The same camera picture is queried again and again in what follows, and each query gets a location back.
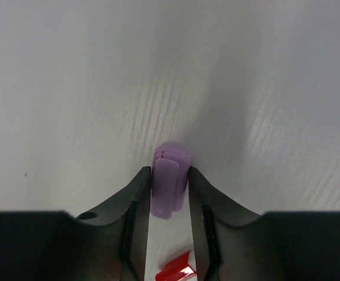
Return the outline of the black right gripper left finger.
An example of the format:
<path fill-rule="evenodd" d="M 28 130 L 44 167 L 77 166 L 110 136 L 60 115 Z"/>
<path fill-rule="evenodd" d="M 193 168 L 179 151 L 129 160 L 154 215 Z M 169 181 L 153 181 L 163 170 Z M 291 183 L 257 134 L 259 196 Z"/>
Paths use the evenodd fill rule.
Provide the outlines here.
<path fill-rule="evenodd" d="M 144 280 L 151 169 L 77 217 L 87 230 L 76 280 Z"/>

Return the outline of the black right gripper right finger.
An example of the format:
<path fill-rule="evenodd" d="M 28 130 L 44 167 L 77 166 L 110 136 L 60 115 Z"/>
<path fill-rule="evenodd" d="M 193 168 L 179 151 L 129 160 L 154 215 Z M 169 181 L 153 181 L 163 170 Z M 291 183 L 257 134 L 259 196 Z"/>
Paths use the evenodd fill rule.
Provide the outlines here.
<path fill-rule="evenodd" d="M 195 167 L 188 185 L 198 280 L 275 280 L 276 248 L 265 220 L 213 187 Z"/>

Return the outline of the pink highlighter cap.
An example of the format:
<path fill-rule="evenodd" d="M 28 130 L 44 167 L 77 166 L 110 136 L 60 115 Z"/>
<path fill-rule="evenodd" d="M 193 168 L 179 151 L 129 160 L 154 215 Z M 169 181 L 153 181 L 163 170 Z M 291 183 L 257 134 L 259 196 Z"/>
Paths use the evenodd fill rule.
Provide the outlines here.
<path fill-rule="evenodd" d="M 183 207 L 192 156 L 175 142 L 156 148 L 151 169 L 151 214 L 168 220 Z"/>

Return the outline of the red marker cap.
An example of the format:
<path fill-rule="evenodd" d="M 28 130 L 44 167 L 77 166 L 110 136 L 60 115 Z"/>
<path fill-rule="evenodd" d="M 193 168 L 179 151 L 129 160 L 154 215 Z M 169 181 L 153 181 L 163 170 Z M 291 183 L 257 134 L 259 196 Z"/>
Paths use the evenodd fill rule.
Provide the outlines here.
<path fill-rule="evenodd" d="M 156 281 L 197 280 L 195 252 L 184 252 L 177 258 L 166 263 L 163 269 L 155 275 Z"/>

